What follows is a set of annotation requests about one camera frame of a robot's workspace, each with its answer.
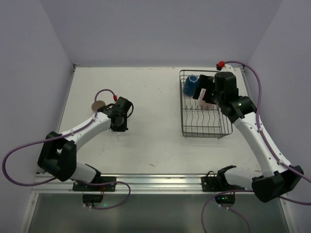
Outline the clear glass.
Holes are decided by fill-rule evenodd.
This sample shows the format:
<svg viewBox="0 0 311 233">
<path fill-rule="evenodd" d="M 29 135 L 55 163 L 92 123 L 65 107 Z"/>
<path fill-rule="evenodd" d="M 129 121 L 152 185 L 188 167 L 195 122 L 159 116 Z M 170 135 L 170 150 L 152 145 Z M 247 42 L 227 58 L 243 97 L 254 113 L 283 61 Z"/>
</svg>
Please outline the clear glass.
<svg viewBox="0 0 311 233">
<path fill-rule="evenodd" d="M 114 132 L 114 131 L 110 131 L 113 135 L 115 135 L 115 136 L 119 136 L 119 135 L 121 135 L 121 132 Z"/>
</svg>

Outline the beige cup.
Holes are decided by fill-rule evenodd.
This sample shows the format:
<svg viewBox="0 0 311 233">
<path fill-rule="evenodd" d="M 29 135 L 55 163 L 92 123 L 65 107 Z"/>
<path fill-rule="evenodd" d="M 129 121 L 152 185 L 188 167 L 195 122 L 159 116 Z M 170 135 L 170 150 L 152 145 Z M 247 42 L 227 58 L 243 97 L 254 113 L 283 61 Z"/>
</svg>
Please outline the beige cup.
<svg viewBox="0 0 311 233">
<path fill-rule="evenodd" d="M 106 106 L 106 103 L 104 101 L 97 100 L 92 104 L 91 109 L 93 112 L 97 112 L 98 109 L 100 109 L 101 107 L 104 107 L 104 106 Z"/>
</svg>

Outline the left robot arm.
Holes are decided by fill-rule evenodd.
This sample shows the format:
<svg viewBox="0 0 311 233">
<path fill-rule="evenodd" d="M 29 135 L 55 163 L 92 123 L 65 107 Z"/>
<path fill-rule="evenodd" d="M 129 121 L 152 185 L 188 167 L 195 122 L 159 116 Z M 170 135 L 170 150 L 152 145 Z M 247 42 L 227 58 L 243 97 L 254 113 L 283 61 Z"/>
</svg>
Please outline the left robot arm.
<svg viewBox="0 0 311 233">
<path fill-rule="evenodd" d="M 133 108 L 132 102 L 119 97 L 114 103 L 100 107 L 78 126 L 63 133 L 50 132 L 38 158 L 38 166 L 62 182 L 95 183 L 100 172 L 90 165 L 78 163 L 78 150 L 104 131 L 128 130 L 128 112 Z"/>
</svg>

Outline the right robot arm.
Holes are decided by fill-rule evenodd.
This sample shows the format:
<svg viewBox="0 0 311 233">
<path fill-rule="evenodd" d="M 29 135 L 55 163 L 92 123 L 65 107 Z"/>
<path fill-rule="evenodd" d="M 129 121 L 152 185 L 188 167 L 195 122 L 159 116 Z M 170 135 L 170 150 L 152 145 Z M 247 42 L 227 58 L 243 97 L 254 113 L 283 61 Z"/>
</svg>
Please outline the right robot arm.
<svg viewBox="0 0 311 233">
<path fill-rule="evenodd" d="M 236 76 L 232 72 L 218 72 L 213 77 L 200 75 L 193 98 L 205 90 L 203 101 L 216 104 L 221 112 L 240 131 L 260 166 L 261 175 L 249 170 L 227 166 L 218 170 L 217 183 L 224 190 L 240 186 L 252 190 L 262 202 L 292 191 L 304 174 L 301 166 L 293 166 L 279 151 L 264 125 L 259 111 L 248 96 L 239 95 Z"/>
</svg>

